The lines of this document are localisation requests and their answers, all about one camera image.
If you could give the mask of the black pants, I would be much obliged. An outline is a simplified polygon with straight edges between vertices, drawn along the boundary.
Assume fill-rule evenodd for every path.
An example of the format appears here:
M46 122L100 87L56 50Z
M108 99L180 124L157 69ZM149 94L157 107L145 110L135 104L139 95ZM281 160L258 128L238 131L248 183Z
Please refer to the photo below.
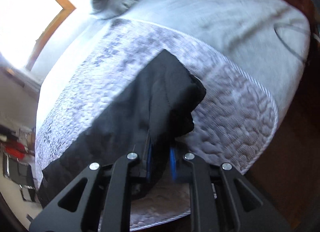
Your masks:
M113 132L117 136L148 133L152 145L149 153L152 188L163 175L175 139L193 131L191 113L205 95L202 82L174 55L164 50L137 74L85 131Z

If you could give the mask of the chrome cantilever chair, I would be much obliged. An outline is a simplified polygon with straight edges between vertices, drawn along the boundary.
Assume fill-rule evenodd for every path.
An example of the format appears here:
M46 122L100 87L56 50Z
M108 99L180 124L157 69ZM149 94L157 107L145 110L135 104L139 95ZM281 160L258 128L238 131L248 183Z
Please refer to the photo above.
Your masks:
M3 176L18 185L22 200L36 202L35 179L31 165L3 153Z

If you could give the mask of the red garment on rack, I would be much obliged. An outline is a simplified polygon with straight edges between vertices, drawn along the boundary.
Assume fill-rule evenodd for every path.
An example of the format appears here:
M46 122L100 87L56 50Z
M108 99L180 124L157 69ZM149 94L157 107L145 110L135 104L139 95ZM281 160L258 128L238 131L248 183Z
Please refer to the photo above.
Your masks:
M18 160L22 160L26 155L25 148L22 144L18 144L16 146L6 145L5 152Z

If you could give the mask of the grey quilted bedspread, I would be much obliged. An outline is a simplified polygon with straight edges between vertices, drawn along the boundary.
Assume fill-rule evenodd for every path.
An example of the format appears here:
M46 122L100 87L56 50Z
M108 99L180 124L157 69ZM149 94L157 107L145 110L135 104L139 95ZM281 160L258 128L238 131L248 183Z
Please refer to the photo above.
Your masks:
M69 47L46 77L37 109L36 178L45 207L86 166L135 152L132 230L190 212L169 179L183 142L206 162L245 173L278 125L274 98L221 53L187 34L116 19Z

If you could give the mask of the light grey bed sheet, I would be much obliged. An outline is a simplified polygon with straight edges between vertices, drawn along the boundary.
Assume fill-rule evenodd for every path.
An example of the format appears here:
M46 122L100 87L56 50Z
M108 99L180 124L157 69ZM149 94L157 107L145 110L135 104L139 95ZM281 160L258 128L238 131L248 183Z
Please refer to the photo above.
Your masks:
M283 0L140 0L126 19L191 35L225 55L273 95L283 120L310 47L305 15Z

